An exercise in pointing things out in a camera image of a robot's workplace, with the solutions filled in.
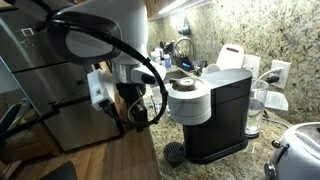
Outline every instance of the stainless steel refrigerator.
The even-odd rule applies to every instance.
[[[0,57],[39,115],[50,111],[48,103],[59,102],[81,86],[86,67],[71,64],[51,49],[46,31],[35,31],[37,21],[15,8],[0,9]],[[70,96],[74,100],[89,95],[88,87]],[[45,121],[63,150],[120,136],[119,124],[90,101],[61,109]]]

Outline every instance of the nespresso machine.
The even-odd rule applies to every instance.
[[[184,144],[170,143],[165,158],[206,164],[244,149],[252,73],[227,69],[199,78],[172,80],[171,118],[183,125]]]

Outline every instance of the granite countertop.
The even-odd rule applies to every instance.
[[[144,102],[148,107],[149,119],[155,116],[151,106],[152,91],[147,88]],[[290,125],[278,116],[269,114],[269,119]],[[235,154],[218,161],[199,165],[185,160],[180,166],[172,167],[164,158],[163,150],[170,142],[183,143],[182,125],[175,123],[167,114],[163,115],[159,124],[150,127],[153,144],[159,163],[159,171],[163,179],[265,179],[263,166],[273,153],[272,140],[278,140],[286,127],[262,121],[259,138],[250,140],[248,146]]]

